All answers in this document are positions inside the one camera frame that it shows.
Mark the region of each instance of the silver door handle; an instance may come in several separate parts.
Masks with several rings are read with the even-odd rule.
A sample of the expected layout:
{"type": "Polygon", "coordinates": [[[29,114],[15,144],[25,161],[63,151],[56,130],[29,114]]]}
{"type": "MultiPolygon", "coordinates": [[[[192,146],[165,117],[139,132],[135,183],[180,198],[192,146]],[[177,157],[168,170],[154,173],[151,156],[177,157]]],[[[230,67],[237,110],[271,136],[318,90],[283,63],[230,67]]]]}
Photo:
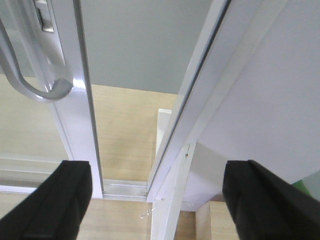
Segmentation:
{"type": "Polygon", "coordinates": [[[16,54],[8,37],[5,26],[0,19],[0,65],[9,83],[21,94],[37,102],[50,103],[64,98],[73,85],[64,78],[53,82],[51,90],[40,91],[30,85],[23,77],[16,54]]]}

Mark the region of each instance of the wooden floor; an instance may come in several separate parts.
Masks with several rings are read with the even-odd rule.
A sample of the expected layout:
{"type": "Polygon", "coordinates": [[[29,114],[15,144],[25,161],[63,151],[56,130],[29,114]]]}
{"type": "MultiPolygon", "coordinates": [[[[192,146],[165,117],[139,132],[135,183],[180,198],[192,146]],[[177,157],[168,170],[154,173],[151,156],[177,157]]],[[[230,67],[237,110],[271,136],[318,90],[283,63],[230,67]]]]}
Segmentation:
{"type": "MultiPolygon", "coordinates": [[[[35,78],[28,82],[37,85],[35,78]]],[[[17,92],[0,74],[0,153],[68,159],[47,104],[17,92]]]]}
{"type": "Polygon", "coordinates": [[[195,214],[196,240],[239,240],[228,207],[222,201],[209,201],[195,214]]]}
{"type": "Polygon", "coordinates": [[[177,95],[92,85],[102,176],[146,181],[155,157],[158,109],[177,95]]]}
{"type": "MultiPolygon", "coordinates": [[[[0,192],[0,218],[27,195],[0,192]]],[[[80,225],[77,240],[149,240],[148,221],[141,214],[150,204],[92,199],[80,225]]],[[[195,213],[181,212],[175,240],[195,240],[195,213]]]]}

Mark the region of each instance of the sliding glass door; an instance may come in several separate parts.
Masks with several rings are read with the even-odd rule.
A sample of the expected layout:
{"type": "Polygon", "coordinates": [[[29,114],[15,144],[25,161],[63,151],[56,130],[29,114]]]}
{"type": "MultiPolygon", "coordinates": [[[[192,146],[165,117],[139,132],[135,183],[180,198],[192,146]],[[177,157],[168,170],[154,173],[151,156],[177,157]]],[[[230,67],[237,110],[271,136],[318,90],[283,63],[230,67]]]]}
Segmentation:
{"type": "Polygon", "coordinates": [[[211,2],[0,0],[0,18],[27,81],[44,92],[56,80],[72,84],[62,99],[38,103],[3,81],[10,97],[1,96],[1,108],[16,104],[21,126],[6,113],[1,141],[23,142],[8,141],[22,150],[4,148],[3,156],[90,161],[94,197],[145,201],[206,48],[208,39],[195,50],[211,2]],[[31,129],[29,139],[17,129],[31,129]]]}
{"type": "MultiPolygon", "coordinates": [[[[2,191],[31,192],[62,160],[83,160],[91,165],[92,196],[103,196],[79,13],[77,1],[72,0],[0,0],[0,18],[5,28],[1,36],[7,33],[13,46],[8,58],[14,55],[18,62],[17,69],[9,67],[23,76],[15,79],[10,75],[5,62],[8,58],[0,56],[2,191]],[[66,96],[34,101],[37,90],[57,92],[56,80],[72,87],[66,96]]],[[[1,50],[8,52],[7,47],[2,41],[1,50]]],[[[66,87],[60,86],[60,90],[65,91],[66,87]]]]}

